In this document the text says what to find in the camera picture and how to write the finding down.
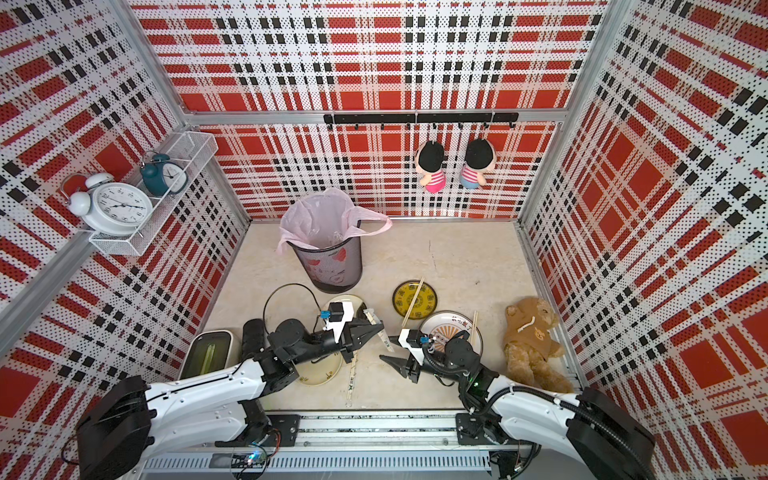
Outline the bare wooden chopstick pair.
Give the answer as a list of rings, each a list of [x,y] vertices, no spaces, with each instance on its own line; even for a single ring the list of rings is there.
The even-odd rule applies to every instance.
[[[477,310],[474,310],[473,311],[473,317],[472,317],[471,329],[470,329],[470,337],[469,337],[469,343],[470,343],[470,346],[472,346],[472,347],[474,347],[474,339],[476,337],[478,320],[479,320],[479,312]]]

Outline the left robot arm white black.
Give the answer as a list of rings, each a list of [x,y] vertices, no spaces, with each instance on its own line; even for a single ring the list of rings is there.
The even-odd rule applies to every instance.
[[[383,325],[354,319],[338,331],[310,333],[287,319],[272,333],[261,319],[243,327],[242,361],[184,380],[149,384],[127,377],[82,415],[76,426],[83,479],[118,479],[142,462],[211,442],[242,446],[263,434],[259,400],[293,383],[297,366],[340,353],[351,361]]]

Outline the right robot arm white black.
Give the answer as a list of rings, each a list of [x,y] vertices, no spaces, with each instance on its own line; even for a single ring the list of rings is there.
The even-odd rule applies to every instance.
[[[652,479],[653,435],[602,392],[556,393],[513,381],[487,367],[469,334],[454,335],[437,350],[433,337],[404,329],[389,339],[407,358],[381,359],[402,377],[423,374],[454,382],[473,437],[496,444],[526,441],[584,464],[598,479]]]

